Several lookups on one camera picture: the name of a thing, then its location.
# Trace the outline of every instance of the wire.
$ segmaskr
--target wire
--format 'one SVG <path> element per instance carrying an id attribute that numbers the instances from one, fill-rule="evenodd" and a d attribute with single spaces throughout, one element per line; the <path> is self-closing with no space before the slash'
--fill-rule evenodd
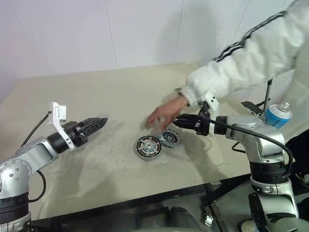
<path id="1" fill-rule="evenodd" d="M 48 111 L 47 115 L 44 116 L 44 118 L 33 128 L 33 130 L 30 132 L 30 134 L 27 136 L 27 138 L 24 140 L 24 142 L 21 144 L 21 146 L 25 145 L 29 139 L 31 138 L 31 136 L 34 134 L 34 132 L 39 128 L 39 126 L 48 118 L 48 115 L 50 114 L 51 112 Z M 42 198 L 42 196 L 45 194 L 46 192 L 46 178 L 44 176 L 44 174 L 40 171 L 40 170 L 37 170 L 37 173 L 41 176 L 42 178 L 42 181 L 43 181 L 43 190 L 42 190 L 42 193 L 36 198 L 36 199 L 33 199 L 33 200 L 29 200 L 30 203 L 33 203 L 33 202 L 37 202 L 39 199 Z"/>
<path id="2" fill-rule="evenodd" d="M 27 136 L 27 138 L 21 144 L 21 146 L 25 145 L 28 142 L 28 140 L 31 138 L 31 136 L 34 134 L 34 132 L 39 128 L 39 126 L 48 118 L 49 114 L 50 114 L 50 112 L 48 112 L 47 115 L 45 115 L 45 117 L 35 126 L 35 128 L 33 128 L 33 130 L 30 132 L 30 134 Z"/>
<path id="3" fill-rule="evenodd" d="M 233 150 L 233 151 L 238 151 L 238 152 L 241 152 L 241 153 L 245 153 L 245 154 L 246 154 L 246 152 L 243 151 L 243 150 L 235 149 L 235 147 L 236 147 L 238 144 L 239 144 L 239 142 L 235 143 L 235 144 L 232 146 L 232 150 Z"/>
<path id="4" fill-rule="evenodd" d="M 259 134 L 259 133 L 256 133 L 256 132 L 253 132 L 251 130 L 244 129 L 244 128 L 230 126 L 230 125 L 227 125 L 226 123 L 223 123 L 223 122 L 217 122 L 217 121 L 211 120 L 210 118 L 208 118 L 204 115 L 201 115 L 201 116 L 202 116 L 203 119 L 209 121 L 212 124 L 219 125 L 219 126 L 222 126 L 222 127 L 228 128 L 228 129 L 232 129 L 232 130 L 235 130 L 235 131 L 240 131 L 240 132 L 243 132 L 243 133 L 246 133 L 246 134 L 250 134 L 250 135 L 253 135 L 255 137 L 265 139 L 265 140 L 281 147 L 283 150 L 285 150 L 285 152 L 288 154 L 288 157 L 289 157 L 289 162 L 288 162 L 288 166 L 287 166 L 285 175 L 286 175 L 286 177 L 288 177 L 290 175 L 291 169 L 292 169 L 292 164 L 293 164 L 293 155 L 292 155 L 290 149 L 288 149 L 284 144 L 278 142 L 277 140 L 269 138 L 269 137 L 267 137 L 263 134 Z"/>
<path id="5" fill-rule="evenodd" d="M 42 193 L 36 199 L 29 200 L 30 203 L 37 202 L 39 199 L 42 198 L 42 196 L 44 196 L 44 194 L 46 192 L 46 178 L 45 178 L 44 174 L 40 170 L 37 170 L 37 173 L 42 177 L 42 180 L 43 180 L 43 190 L 42 190 Z"/>

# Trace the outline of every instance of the blue spray can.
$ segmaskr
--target blue spray can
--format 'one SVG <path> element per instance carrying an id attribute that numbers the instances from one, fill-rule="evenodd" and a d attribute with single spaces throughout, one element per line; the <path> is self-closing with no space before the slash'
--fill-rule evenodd
<path id="1" fill-rule="evenodd" d="M 277 129 L 281 128 L 292 118 L 292 112 L 289 110 L 289 103 L 281 105 L 271 105 L 265 112 L 265 124 L 271 125 Z"/>

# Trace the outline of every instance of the table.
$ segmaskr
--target table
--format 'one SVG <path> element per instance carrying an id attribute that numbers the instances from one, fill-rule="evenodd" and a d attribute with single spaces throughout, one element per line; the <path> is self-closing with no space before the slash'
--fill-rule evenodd
<path id="1" fill-rule="evenodd" d="M 184 85 L 194 64 L 172 64 L 123 70 L 34 77 L 20 80 L 0 106 L 1 159 L 14 154 L 43 118 L 49 102 L 67 105 L 67 121 L 108 117 L 103 129 L 73 152 L 65 152 L 44 167 L 47 191 L 30 204 L 32 219 L 49 218 L 110 205 L 161 192 L 209 183 L 250 172 L 245 155 L 231 150 L 224 136 L 201 137 L 174 128 L 182 137 L 178 148 L 163 148 L 161 157 L 146 162 L 134 148 L 150 131 L 141 125 L 152 110 Z M 220 115 L 239 114 L 228 103 Z M 43 124 L 33 135 L 55 130 Z M 36 198 L 42 181 L 35 174 L 29 198 Z"/>

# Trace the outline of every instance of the hand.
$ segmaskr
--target hand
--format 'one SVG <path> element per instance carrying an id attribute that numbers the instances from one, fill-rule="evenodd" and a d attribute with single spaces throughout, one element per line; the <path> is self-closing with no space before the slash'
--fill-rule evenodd
<path id="1" fill-rule="evenodd" d="M 170 100 L 169 102 L 157 107 L 147 119 L 147 125 L 153 126 L 156 122 L 160 123 L 160 130 L 165 131 L 166 127 L 175 120 L 180 111 L 188 105 L 188 101 L 183 96 Z"/>

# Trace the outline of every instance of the white wall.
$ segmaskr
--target white wall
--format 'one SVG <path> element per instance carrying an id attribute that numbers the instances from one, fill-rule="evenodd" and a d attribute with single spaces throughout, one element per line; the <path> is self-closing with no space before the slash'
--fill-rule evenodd
<path id="1" fill-rule="evenodd" d="M 18 78 L 207 61 L 292 0 L 0 0 L 0 102 Z"/>

